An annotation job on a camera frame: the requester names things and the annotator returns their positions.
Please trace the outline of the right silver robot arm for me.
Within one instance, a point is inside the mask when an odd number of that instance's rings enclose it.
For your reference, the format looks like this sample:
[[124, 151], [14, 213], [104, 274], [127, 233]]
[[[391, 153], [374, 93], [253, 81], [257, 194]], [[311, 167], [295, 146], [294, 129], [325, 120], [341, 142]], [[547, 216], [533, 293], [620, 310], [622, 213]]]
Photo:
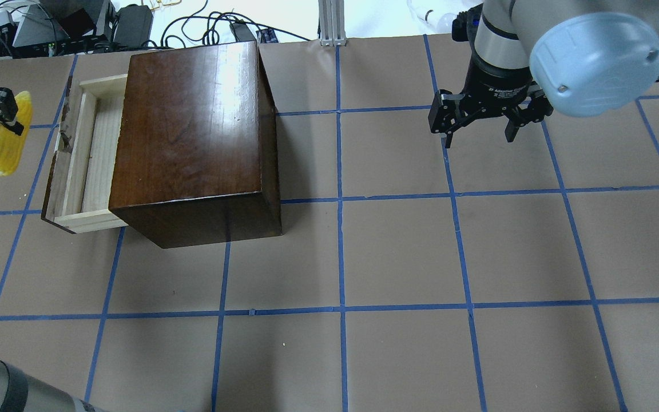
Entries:
[[483, 1], [451, 37], [471, 56], [461, 91], [438, 90], [428, 114], [445, 148], [474, 121], [506, 118], [512, 142], [553, 112], [599, 116], [659, 82], [659, 1]]

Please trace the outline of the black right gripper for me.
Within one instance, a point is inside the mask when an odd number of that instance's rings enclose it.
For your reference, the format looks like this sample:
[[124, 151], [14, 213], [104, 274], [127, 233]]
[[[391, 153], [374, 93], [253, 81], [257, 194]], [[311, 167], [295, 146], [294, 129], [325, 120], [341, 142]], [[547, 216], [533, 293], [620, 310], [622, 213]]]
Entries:
[[460, 94], [438, 90], [428, 114], [430, 132], [444, 135], [449, 149], [456, 131], [481, 119], [507, 117], [507, 142], [529, 123], [540, 123], [554, 111], [546, 93], [535, 83], [528, 55], [507, 18], [486, 11], [461, 11], [452, 38], [468, 42], [471, 50], [465, 85]]

